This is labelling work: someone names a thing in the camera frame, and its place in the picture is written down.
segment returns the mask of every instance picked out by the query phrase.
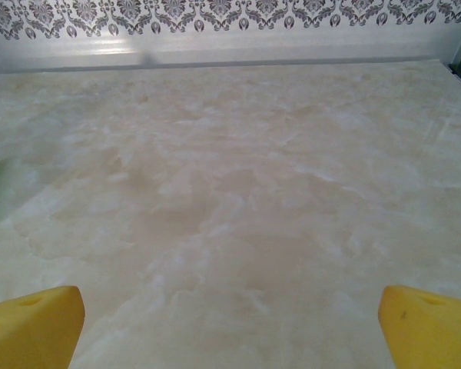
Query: marble surface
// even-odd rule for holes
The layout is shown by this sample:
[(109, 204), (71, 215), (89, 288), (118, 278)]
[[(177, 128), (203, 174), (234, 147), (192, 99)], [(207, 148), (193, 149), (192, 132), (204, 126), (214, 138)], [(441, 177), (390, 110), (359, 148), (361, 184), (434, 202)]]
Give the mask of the marble surface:
[(0, 75), (0, 301), (61, 284), (71, 367), (390, 368), (387, 284), (461, 298), (437, 61)]

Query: damask patterned wallpaper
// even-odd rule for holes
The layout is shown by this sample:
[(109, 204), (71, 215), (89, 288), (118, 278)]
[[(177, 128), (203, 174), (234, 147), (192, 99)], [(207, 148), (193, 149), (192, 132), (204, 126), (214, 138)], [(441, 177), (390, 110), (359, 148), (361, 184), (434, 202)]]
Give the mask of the damask patterned wallpaper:
[(414, 22), (461, 22), (461, 0), (0, 0), (7, 40)]

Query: wall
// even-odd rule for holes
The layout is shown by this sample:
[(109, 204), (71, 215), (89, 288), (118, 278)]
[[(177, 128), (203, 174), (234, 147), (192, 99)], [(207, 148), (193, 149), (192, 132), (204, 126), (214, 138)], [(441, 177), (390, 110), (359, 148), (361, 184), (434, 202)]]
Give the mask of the wall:
[(0, 71), (441, 58), (461, 0), (3, 0)]

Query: beige marble countertop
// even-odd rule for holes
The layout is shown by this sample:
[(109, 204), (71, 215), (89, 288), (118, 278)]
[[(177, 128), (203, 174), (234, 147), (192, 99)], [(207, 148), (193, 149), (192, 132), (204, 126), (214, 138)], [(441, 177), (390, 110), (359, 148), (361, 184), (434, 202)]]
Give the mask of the beige marble countertop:
[(389, 368), (387, 284), (461, 298), (437, 61), (0, 75), (0, 301), (61, 284), (73, 369)]

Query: hole in yellow object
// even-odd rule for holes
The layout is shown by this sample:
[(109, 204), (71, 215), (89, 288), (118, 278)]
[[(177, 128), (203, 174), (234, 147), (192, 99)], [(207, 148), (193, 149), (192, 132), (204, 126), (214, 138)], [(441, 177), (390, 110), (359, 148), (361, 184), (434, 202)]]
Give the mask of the hole in yellow object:
[(422, 300), (424, 300), (427, 304), (431, 305), (444, 305), (445, 302), (441, 300), (437, 300), (436, 298), (428, 297), (428, 296), (420, 296)]
[(36, 298), (28, 298), (28, 299), (19, 301), (17, 304), (19, 304), (21, 306), (31, 306), (31, 305), (37, 304), (40, 300), (41, 300), (41, 298), (37, 298), (37, 297)]

